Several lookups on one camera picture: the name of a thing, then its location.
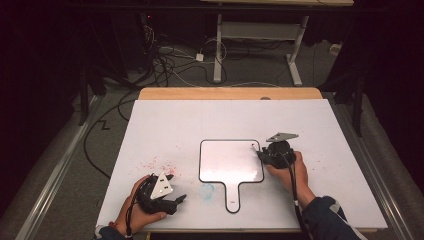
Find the white desk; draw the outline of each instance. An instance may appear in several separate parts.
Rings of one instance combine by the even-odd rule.
[[[170,198],[187,198],[176,214],[148,225],[147,231],[298,231],[291,195],[267,172],[263,182],[241,185],[236,214],[225,208],[223,186],[204,184],[198,176],[202,140],[256,139],[267,146],[266,138],[276,132],[300,135],[290,144],[303,153],[316,195],[339,200],[348,221],[361,231],[387,228],[323,99],[137,101],[97,224],[116,218],[136,180],[163,171],[175,175]]]
[[[352,6],[353,0],[202,0],[207,2],[225,3],[251,3],[251,4],[278,4],[278,5],[302,5],[327,7]],[[252,22],[224,22],[222,14],[218,14],[216,34],[216,58],[214,67],[214,82],[221,82],[222,38],[242,39],[270,39],[270,40],[294,40],[293,51],[286,55],[287,65],[295,86],[302,86],[299,72],[296,66],[296,56],[302,43],[303,34],[306,30],[309,16],[303,16],[299,24],[277,23],[254,23]]]

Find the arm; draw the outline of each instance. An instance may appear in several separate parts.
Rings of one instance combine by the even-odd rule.
[[[96,228],[95,236],[93,239],[102,239],[102,240],[112,240],[112,239],[125,239],[126,235],[126,223],[125,215],[128,208],[131,206],[131,201],[137,191],[138,186],[144,182],[149,175],[138,180],[132,190],[131,194],[125,199],[124,204],[122,205],[121,211],[119,212],[118,217],[115,222],[109,223],[109,226],[99,226]],[[161,219],[164,219],[167,216],[165,212],[157,212],[154,214],[147,214],[143,212],[140,206],[136,203],[133,206],[131,214],[131,229],[133,233],[140,232],[147,224],[157,222]]]
[[[296,171],[296,190],[302,207],[302,221],[314,240],[366,239],[346,221],[340,205],[331,197],[316,197],[308,185],[308,172],[300,152],[295,152],[296,161],[291,166]],[[271,175],[277,177],[283,187],[292,193],[289,169],[276,169],[266,165]]]

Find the dark blue sleeve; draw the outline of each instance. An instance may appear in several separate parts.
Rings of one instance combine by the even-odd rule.
[[[96,228],[93,240],[125,240],[125,237],[113,227]]]
[[[302,220],[314,240],[366,239],[347,223],[343,209],[332,197],[315,198],[303,210]]]

